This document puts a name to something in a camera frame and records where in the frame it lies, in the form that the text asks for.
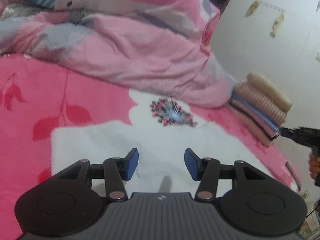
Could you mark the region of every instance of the finger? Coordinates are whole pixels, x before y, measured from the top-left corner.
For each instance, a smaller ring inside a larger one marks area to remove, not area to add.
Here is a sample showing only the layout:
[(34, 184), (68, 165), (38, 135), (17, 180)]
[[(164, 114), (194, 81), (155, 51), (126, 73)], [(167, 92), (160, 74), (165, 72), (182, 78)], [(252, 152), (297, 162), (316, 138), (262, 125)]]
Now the finger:
[(316, 160), (310, 160), (310, 161), (309, 161), (309, 165), (310, 165), (310, 166), (313, 166), (313, 167), (319, 167), (319, 166), (320, 166), (320, 163), (317, 162)]
[(318, 173), (310, 173), (310, 177), (316, 179), (318, 177)]
[(319, 167), (310, 167), (309, 171), (311, 173), (319, 173), (320, 172), (320, 168)]

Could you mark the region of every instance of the white patch on blanket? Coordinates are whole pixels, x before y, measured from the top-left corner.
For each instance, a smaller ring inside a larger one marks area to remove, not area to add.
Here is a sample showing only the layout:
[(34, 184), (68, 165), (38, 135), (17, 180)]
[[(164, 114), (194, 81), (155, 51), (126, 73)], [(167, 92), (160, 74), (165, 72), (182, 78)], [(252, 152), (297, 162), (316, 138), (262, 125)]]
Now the white patch on blanket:
[[(133, 124), (107, 122), (83, 128), (58, 128), (52, 133), (52, 174), (56, 174), (79, 159), (102, 163), (105, 159), (124, 157), (131, 148), (139, 150), (139, 164), (131, 181), (125, 184), (132, 192), (191, 192), (194, 182), (184, 164), (184, 151), (192, 148), (199, 157), (212, 157), (222, 164), (244, 160), (270, 175), (263, 164), (237, 139), (227, 135), (213, 122), (195, 116), (196, 128), (163, 127), (151, 115), (150, 103), (160, 96), (130, 90), (138, 105), (129, 112)], [(182, 108), (189, 107), (180, 103)], [(92, 188), (104, 195), (103, 181), (93, 180)], [(219, 181), (217, 196), (231, 189), (230, 181)]]

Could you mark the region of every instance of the crumpled comforter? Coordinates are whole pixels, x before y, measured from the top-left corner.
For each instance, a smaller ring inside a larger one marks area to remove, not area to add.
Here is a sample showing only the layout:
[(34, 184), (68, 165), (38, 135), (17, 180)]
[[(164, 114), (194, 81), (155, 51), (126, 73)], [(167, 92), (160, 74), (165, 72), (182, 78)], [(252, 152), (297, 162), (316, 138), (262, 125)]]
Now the crumpled comforter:
[(9, 14), (0, 21), (1, 53), (29, 54), (201, 107), (222, 106), (231, 96), (233, 78), (201, 42), (129, 18), (83, 10), (31, 14)]

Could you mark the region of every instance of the stack of folded cloth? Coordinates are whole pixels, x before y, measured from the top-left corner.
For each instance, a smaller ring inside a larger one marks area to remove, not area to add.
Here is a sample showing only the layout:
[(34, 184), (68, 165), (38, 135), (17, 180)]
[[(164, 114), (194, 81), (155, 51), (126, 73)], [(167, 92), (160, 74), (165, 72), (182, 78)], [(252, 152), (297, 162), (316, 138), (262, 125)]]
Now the stack of folded cloth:
[(269, 147), (279, 135), (292, 102), (269, 80), (257, 73), (249, 73), (247, 81), (233, 88), (229, 108), (247, 129)]

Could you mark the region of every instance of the striped cloth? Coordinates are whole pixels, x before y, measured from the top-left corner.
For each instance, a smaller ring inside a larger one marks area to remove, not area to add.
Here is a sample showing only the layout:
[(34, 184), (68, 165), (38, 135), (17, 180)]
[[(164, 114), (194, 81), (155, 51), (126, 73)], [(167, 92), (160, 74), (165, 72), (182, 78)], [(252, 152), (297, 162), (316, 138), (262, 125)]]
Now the striped cloth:
[(249, 104), (255, 106), (263, 114), (272, 119), (278, 126), (281, 126), (287, 114), (263, 92), (250, 85), (248, 82), (240, 82), (234, 88), (234, 92), (244, 98)]

